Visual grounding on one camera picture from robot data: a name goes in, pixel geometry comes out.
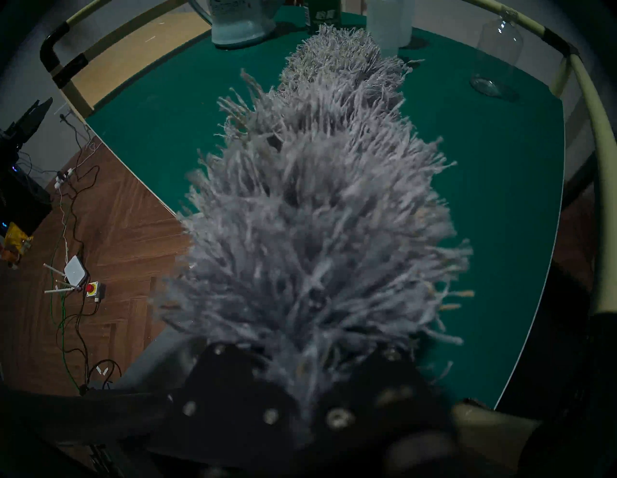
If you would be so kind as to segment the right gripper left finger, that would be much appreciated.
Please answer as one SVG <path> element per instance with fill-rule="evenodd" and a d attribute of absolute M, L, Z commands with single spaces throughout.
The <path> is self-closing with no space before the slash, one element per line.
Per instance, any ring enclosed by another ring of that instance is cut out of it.
<path fill-rule="evenodd" d="M 174 400 L 169 439 L 181 450 L 292 450 L 295 406 L 259 371 L 235 346 L 208 346 Z"/>

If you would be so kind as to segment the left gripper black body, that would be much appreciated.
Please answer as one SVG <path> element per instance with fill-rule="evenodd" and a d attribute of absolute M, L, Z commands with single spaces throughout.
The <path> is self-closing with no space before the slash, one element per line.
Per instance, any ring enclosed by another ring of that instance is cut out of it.
<path fill-rule="evenodd" d="M 18 158 L 19 150 L 28 141 L 28 134 L 20 126 L 1 129 L 1 166 L 11 166 Z"/>

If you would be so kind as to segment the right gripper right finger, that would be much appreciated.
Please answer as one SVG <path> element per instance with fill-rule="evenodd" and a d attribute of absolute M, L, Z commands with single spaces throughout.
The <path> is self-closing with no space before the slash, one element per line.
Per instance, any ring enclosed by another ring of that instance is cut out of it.
<path fill-rule="evenodd" d="M 399 349 L 375 350 L 318 402 L 314 463 L 431 463 L 453 458 L 450 413 Z"/>

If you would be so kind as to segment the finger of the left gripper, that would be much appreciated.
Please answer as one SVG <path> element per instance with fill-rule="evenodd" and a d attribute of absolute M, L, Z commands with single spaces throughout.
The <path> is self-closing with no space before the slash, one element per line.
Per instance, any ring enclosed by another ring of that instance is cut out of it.
<path fill-rule="evenodd" d="M 36 100 L 34 104 L 17 120 L 19 140 L 29 140 L 40 127 L 44 117 L 53 104 L 53 98 L 44 102 Z"/>

